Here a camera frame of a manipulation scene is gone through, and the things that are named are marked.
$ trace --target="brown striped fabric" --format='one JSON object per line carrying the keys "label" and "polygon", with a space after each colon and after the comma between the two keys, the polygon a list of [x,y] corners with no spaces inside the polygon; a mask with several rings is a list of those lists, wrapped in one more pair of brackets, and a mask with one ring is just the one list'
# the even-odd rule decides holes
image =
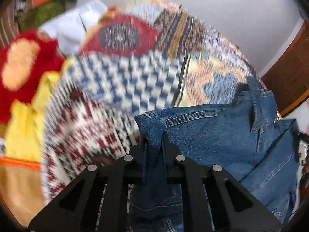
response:
{"label": "brown striped fabric", "polygon": [[15,0],[12,0],[0,19],[0,47],[9,45],[18,32],[18,24],[15,21]]}

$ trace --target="white cloth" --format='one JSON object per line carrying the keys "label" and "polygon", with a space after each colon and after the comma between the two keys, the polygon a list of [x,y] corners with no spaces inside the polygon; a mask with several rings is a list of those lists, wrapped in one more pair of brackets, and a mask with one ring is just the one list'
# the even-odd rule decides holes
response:
{"label": "white cloth", "polygon": [[84,38],[86,29],[96,24],[107,6],[100,0],[90,0],[88,3],[71,9],[39,27],[40,32],[46,32],[59,42],[59,49],[65,56],[74,55],[79,50],[79,44]]}

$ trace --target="orange strip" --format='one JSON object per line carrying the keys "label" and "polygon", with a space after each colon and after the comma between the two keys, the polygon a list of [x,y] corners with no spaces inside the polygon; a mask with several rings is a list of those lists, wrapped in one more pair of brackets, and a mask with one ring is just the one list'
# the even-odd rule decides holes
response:
{"label": "orange strip", "polygon": [[305,91],[298,99],[296,99],[292,104],[290,104],[287,108],[285,108],[282,112],[280,112],[281,116],[284,116],[290,113],[294,108],[298,107],[300,103],[302,103],[309,96],[309,89]]}
{"label": "orange strip", "polygon": [[33,161],[19,160],[8,157],[0,157],[0,165],[26,167],[33,170],[41,170],[41,164]]}

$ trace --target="belt loop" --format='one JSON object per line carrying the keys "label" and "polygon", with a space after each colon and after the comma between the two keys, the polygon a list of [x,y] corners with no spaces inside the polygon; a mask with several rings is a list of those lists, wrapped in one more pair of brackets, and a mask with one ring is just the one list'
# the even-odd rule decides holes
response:
{"label": "belt loop", "polygon": [[263,110],[263,97],[262,89],[255,77],[247,77],[247,83],[250,91],[252,107],[254,110],[254,122],[251,127],[251,132],[262,128],[265,120],[264,110]]}

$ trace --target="beige cloth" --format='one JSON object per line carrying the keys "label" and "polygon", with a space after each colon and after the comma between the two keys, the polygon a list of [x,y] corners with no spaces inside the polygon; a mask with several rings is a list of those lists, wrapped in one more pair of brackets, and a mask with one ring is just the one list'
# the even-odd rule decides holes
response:
{"label": "beige cloth", "polygon": [[0,194],[23,226],[28,226],[45,206],[40,173],[40,170],[0,165]]}

